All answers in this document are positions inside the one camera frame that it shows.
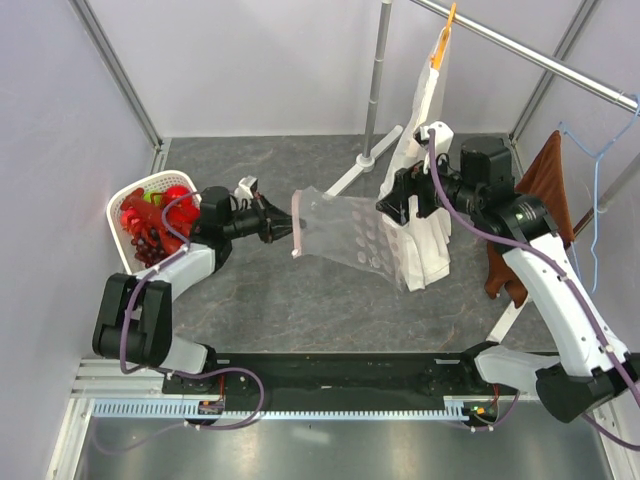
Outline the red bell pepper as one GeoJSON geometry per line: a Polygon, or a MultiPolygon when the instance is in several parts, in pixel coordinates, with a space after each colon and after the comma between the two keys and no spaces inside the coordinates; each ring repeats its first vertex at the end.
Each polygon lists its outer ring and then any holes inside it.
{"type": "Polygon", "coordinates": [[[182,185],[169,187],[163,194],[163,207],[183,196],[186,198],[171,206],[166,214],[169,224],[181,234],[188,236],[193,223],[200,216],[200,209],[195,205],[191,191],[182,185]]]}

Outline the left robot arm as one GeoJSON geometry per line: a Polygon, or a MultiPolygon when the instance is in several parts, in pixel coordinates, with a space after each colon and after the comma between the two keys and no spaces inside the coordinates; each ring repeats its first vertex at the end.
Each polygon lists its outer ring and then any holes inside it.
{"type": "Polygon", "coordinates": [[[124,200],[141,220],[135,239],[159,246],[165,258],[143,254],[144,270],[115,273],[105,284],[92,337],[95,354],[120,363],[123,373],[141,367],[173,371],[198,393],[219,382],[211,363],[213,348],[179,338],[173,328],[173,303],[181,294],[217,272],[232,252],[235,239],[256,235],[272,243],[292,233],[292,218],[255,188],[237,199],[227,188],[214,186],[193,201],[188,192],[164,208],[144,201],[136,190],[124,200]]]}

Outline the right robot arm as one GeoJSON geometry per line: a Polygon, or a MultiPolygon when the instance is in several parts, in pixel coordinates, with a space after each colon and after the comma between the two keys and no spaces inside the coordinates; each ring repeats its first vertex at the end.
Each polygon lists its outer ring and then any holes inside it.
{"type": "Polygon", "coordinates": [[[376,204],[398,226],[439,209],[487,240],[523,284],[557,348],[554,357],[510,350],[487,340],[465,351],[458,381],[467,392],[491,384],[537,395],[557,420],[570,423],[625,392],[639,393],[639,356],[608,328],[572,270],[544,202],[517,191],[512,156],[496,137],[464,143],[449,168],[449,137],[410,140],[411,157],[376,204]]]}

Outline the clear zip top bag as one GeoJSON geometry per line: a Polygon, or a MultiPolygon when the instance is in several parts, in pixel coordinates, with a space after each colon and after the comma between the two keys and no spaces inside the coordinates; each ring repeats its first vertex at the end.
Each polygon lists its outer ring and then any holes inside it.
{"type": "Polygon", "coordinates": [[[292,257],[325,258],[407,289],[397,248],[373,198],[332,196],[308,187],[292,195],[291,216],[292,257]]]}

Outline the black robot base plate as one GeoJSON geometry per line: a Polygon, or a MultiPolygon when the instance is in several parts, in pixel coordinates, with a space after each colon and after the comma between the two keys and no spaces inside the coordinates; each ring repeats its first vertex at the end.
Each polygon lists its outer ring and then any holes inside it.
{"type": "Polygon", "coordinates": [[[446,397],[502,398],[507,380],[485,382],[465,353],[220,353],[211,370],[235,367],[262,381],[262,409],[436,409],[446,397]]]}

